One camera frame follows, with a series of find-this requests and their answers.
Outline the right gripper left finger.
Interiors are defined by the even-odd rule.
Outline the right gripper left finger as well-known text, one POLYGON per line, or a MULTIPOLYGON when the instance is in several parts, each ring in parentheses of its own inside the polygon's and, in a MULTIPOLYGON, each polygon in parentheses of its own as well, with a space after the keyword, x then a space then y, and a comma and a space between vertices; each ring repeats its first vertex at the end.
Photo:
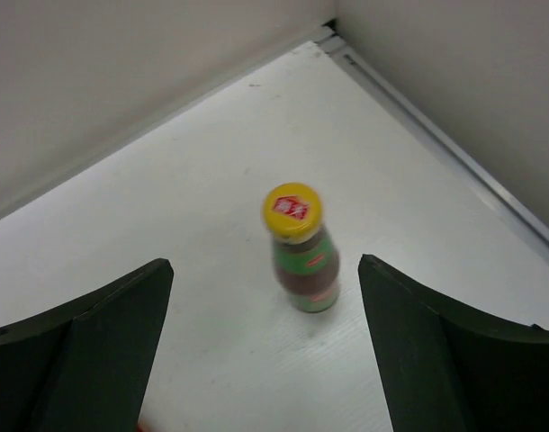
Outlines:
POLYGON ((0 431, 135 431, 173 268, 155 259, 0 328, 0 431))

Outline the red sauce bottle yellow cap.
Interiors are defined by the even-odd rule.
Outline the red sauce bottle yellow cap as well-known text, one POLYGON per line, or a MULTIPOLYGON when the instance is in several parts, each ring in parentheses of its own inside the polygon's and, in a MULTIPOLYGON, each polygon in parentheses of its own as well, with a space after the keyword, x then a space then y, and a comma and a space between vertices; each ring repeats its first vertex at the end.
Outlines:
POLYGON ((339 253, 315 189, 280 184, 264 199, 262 218, 271 239, 274 275, 299 311, 319 313, 338 299, 339 253))

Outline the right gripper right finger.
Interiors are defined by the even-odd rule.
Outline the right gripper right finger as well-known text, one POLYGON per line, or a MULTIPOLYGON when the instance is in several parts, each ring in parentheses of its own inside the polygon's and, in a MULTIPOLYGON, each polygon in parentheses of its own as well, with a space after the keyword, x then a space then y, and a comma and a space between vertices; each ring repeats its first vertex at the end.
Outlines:
POLYGON ((358 265, 395 431, 549 431, 549 330, 477 310, 376 256, 358 265))

